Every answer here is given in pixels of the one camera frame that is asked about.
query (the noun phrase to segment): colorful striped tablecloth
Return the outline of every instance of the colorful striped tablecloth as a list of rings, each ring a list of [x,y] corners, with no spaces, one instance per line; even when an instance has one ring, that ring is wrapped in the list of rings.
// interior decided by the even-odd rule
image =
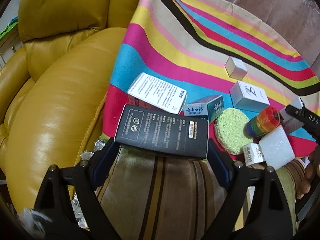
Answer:
[[[140,0],[114,66],[103,133],[114,136],[130,84],[145,72],[188,92],[187,103],[222,94],[233,107],[236,82],[224,68],[229,56],[245,62],[244,82],[262,87],[282,109],[297,96],[320,115],[320,82],[301,55],[276,31],[225,0]],[[243,111],[250,119],[257,113]],[[209,136],[215,138],[213,124]],[[302,128],[289,136],[297,157],[316,143]]]

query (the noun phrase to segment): black box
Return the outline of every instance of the black box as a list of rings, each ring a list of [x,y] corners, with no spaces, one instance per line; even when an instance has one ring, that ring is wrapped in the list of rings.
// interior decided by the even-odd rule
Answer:
[[[115,141],[160,153],[205,159],[207,120],[125,105]]]

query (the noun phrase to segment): green object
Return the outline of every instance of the green object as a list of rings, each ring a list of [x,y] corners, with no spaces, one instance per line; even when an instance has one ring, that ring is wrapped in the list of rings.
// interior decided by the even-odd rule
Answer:
[[[232,155],[243,153],[242,147],[253,142],[246,134],[245,125],[249,118],[240,110],[227,108],[217,118],[214,131],[221,146]]]
[[[2,40],[16,25],[18,22],[14,22],[8,25],[2,32],[0,32],[0,40]]]

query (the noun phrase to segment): white wall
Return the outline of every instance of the white wall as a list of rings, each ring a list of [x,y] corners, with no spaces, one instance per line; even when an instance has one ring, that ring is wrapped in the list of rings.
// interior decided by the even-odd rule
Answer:
[[[0,18],[0,32],[6,28],[8,23],[18,15],[19,0],[11,0]]]

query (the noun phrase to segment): rainbow striped roll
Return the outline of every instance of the rainbow striped roll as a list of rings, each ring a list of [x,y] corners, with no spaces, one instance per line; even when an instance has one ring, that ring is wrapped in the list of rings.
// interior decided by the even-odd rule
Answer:
[[[268,106],[247,123],[247,133],[254,138],[258,138],[271,132],[281,125],[281,122],[282,117],[279,111],[272,106]]]

